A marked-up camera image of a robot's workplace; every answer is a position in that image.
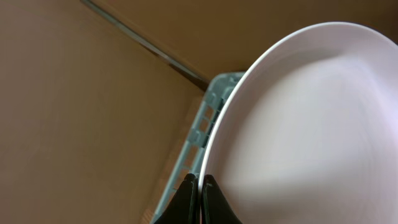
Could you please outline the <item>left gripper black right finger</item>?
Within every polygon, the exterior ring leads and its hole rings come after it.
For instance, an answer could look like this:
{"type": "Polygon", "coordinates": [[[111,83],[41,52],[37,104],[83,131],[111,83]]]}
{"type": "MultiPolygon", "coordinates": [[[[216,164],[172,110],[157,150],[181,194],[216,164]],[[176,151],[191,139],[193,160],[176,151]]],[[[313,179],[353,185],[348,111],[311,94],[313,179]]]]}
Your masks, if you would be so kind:
{"type": "Polygon", "coordinates": [[[201,191],[202,224],[242,224],[224,197],[215,178],[207,174],[201,191]]]}

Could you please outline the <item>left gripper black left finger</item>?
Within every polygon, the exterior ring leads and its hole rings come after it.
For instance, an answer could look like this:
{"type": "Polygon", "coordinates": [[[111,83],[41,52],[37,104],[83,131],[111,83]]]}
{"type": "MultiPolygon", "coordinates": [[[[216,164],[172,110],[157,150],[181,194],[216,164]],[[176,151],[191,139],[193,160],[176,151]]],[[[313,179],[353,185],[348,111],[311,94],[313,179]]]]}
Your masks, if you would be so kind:
{"type": "Polygon", "coordinates": [[[196,224],[198,178],[187,174],[155,224],[196,224]]]}

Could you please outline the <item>large pink plate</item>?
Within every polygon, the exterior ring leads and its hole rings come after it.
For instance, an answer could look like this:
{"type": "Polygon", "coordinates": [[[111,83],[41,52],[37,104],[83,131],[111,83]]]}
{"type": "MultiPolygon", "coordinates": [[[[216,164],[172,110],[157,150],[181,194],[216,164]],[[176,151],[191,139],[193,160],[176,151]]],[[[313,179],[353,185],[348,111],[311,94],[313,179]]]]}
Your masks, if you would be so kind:
{"type": "Polygon", "coordinates": [[[232,91],[201,174],[243,223],[396,223],[397,45],[347,22],[284,37],[232,91]]]}

